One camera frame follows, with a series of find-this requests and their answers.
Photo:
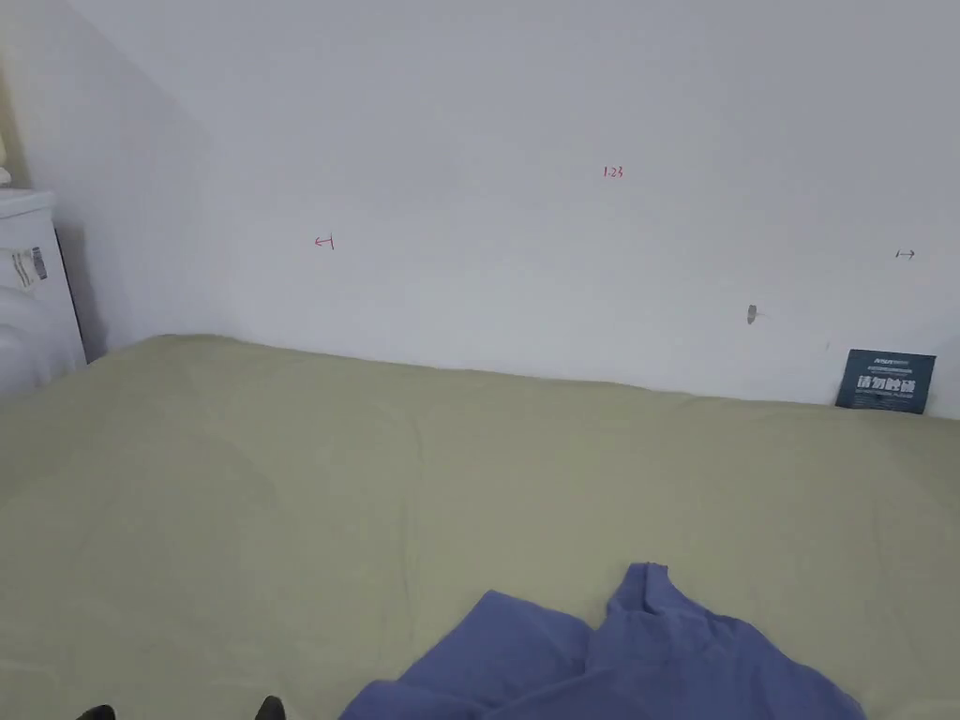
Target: dark blue card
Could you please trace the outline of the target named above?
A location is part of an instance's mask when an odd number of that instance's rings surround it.
[[[836,404],[922,415],[936,359],[936,355],[851,350]]]

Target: bed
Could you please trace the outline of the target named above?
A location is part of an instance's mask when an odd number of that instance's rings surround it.
[[[489,588],[670,566],[872,718],[960,717],[960,422],[162,337],[0,409],[0,715],[335,717]]]

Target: blue shirt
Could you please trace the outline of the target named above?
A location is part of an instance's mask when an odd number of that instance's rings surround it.
[[[488,592],[395,682],[368,685],[343,720],[864,720],[860,706],[753,625],[630,566],[596,631]]]

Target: label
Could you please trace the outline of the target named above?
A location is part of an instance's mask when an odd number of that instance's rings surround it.
[[[836,405],[922,415],[936,359],[935,355],[851,350]]]
[[[30,250],[0,249],[0,284],[29,290],[47,277],[39,248]]]

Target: white cabinet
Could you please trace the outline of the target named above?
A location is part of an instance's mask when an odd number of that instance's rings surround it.
[[[86,364],[50,193],[0,189],[0,402]]]

